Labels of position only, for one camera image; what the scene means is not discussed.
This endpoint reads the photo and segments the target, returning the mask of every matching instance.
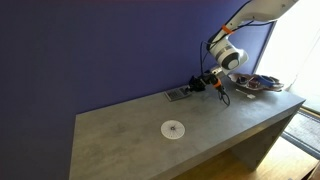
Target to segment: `wooden floor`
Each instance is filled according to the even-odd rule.
[[[256,171],[249,171],[230,151],[225,151],[174,179],[299,180],[317,163],[317,159],[280,137]]]

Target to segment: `blue wall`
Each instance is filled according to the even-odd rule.
[[[200,42],[243,2],[2,4],[0,179],[68,179],[75,114],[186,84]],[[268,31],[231,36],[251,58],[240,72]]]

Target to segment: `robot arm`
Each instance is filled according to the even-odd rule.
[[[251,0],[245,3],[222,28],[209,39],[207,50],[215,57],[224,74],[241,66],[248,54],[228,40],[244,21],[270,22],[280,18],[298,0]]]

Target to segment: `gray table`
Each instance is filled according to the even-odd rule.
[[[224,81],[229,107],[208,86],[175,102],[158,93],[79,114],[70,179],[170,179],[227,149],[254,170],[304,99],[249,91],[252,100]],[[186,128],[178,140],[160,132],[172,119]]]

